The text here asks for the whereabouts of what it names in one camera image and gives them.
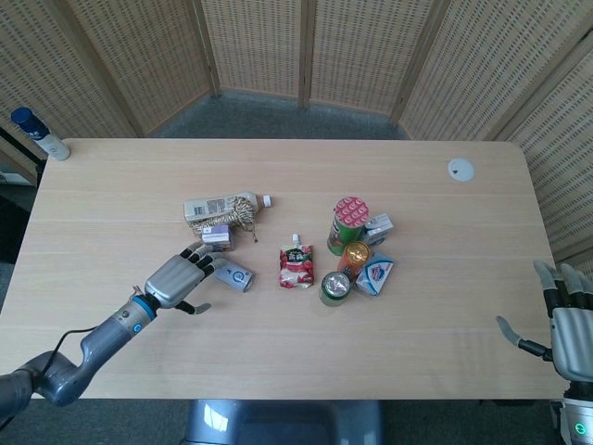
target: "wooden table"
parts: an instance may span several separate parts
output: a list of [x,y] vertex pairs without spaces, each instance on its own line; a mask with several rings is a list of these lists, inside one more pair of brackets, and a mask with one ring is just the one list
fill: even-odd
[[[523,154],[491,142],[71,139],[50,160],[0,317],[0,373],[52,349],[67,329],[99,324],[194,238],[189,198],[270,193],[259,242],[238,233],[229,256],[256,272],[239,294],[209,279],[190,294],[200,317],[160,311],[96,376],[88,398],[557,398],[549,363],[498,331],[507,316],[549,344],[532,260],[551,261]],[[459,183],[448,161],[469,159]],[[338,308],[319,285],[278,286],[279,246],[314,245],[317,283],[335,202],[364,199],[395,233],[377,250],[398,263],[378,298]],[[62,351],[81,357],[81,337]]]

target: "white round object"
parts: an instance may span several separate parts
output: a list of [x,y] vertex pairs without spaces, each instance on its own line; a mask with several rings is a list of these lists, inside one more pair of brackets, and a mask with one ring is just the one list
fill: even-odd
[[448,174],[456,181],[467,183],[474,176],[473,164],[467,159],[452,159],[448,164]]

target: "blue cap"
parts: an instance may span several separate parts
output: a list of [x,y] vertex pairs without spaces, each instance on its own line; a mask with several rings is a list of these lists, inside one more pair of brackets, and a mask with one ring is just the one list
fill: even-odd
[[30,108],[21,107],[15,109],[10,115],[20,129],[36,141],[43,139],[49,134],[49,129],[31,111]]

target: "blue ring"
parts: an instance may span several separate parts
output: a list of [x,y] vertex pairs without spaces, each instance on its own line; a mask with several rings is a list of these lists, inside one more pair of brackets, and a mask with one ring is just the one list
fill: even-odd
[[154,312],[152,312],[152,309],[150,309],[148,305],[144,303],[140,298],[132,297],[132,301],[138,303],[142,307],[142,309],[146,311],[151,322],[157,317],[157,315]]

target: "juice pouch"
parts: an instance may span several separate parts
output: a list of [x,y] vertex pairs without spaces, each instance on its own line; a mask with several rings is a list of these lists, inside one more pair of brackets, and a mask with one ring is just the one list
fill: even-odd
[[313,252],[311,246],[300,244],[298,235],[293,235],[293,243],[280,248],[280,287],[307,288],[315,280]]

